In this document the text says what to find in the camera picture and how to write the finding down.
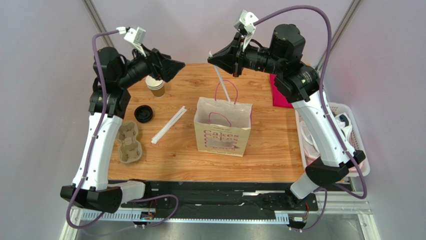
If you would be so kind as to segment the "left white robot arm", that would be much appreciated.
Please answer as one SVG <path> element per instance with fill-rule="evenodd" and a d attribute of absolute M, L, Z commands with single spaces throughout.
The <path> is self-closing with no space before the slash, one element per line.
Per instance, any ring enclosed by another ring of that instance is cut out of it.
<path fill-rule="evenodd" d="M 131 60 L 114 47 L 104 47 L 95 55 L 100 63 L 93 64 L 97 77 L 89 100 L 87 140 L 72 184 L 62 186 L 60 196 L 76 207 L 115 213 L 121 204 L 141 199 L 146 187 L 142 180 L 116 184 L 108 180 L 115 138 L 131 99 L 128 88 L 145 77 L 168 83 L 186 64 L 156 48 L 144 54 L 134 49 Z"/>

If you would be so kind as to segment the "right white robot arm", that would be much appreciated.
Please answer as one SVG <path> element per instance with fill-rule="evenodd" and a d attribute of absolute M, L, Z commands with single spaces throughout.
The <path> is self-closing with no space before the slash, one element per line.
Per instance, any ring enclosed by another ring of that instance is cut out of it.
<path fill-rule="evenodd" d="M 277 90 L 305 122 L 319 157 L 305 168 L 304 174 L 286 190 L 289 200 L 299 203 L 319 187 L 334 184 L 358 167 L 366 156 L 354 149 L 338 128 L 320 77 L 302 62 L 306 40 L 294 24 L 280 24 L 273 30 L 269 47 L 250 45 L 246 31 L 235 34 L 231 43 L 208 58 L 208 62 L 238 77 L 243 69 L 275 75 Z"/>

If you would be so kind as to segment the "beige Cakes paper bag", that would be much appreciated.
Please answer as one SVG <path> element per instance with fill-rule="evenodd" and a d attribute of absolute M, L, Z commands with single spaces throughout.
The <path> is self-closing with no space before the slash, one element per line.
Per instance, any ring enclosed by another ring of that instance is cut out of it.
<path fill-rule="evenodd" d="M 238 102 L 238 89 L 230 84 L 236 91 L 234 100 L 217 97 L 221 83 L 213 98 L 198 99 L 193 123 L 199 152 L 244 156 L 252 129 L 253 105 Z"/>

